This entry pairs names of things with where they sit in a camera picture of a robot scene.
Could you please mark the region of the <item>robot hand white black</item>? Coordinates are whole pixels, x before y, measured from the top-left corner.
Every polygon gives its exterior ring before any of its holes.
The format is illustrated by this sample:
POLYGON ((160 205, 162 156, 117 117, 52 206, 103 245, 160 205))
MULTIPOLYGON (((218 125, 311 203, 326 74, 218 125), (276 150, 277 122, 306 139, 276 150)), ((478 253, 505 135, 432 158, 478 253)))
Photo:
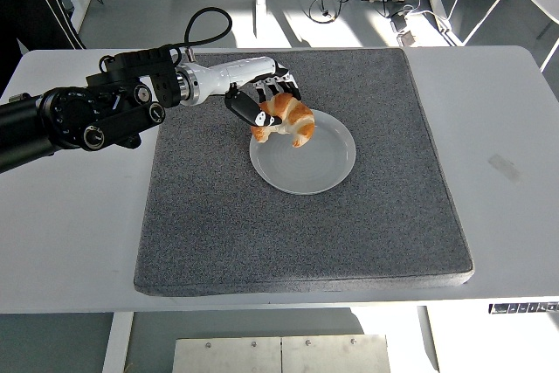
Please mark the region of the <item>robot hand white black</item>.
POLYGON ((186 63, 178 66, 176 72, 182 73, 186 80, 182 104, 200 105, 210 96, 223 95, 225 105, 239 119, 254 127, 277 126, 282 120, 263 111, 256 101, 240 90, 242 86, 253 84, 262 101, 266 100, 266 88, 277 94, 281 87, 295 99, 300 98, 288 69, 269 57, 240 59, 212 67, 186 63))

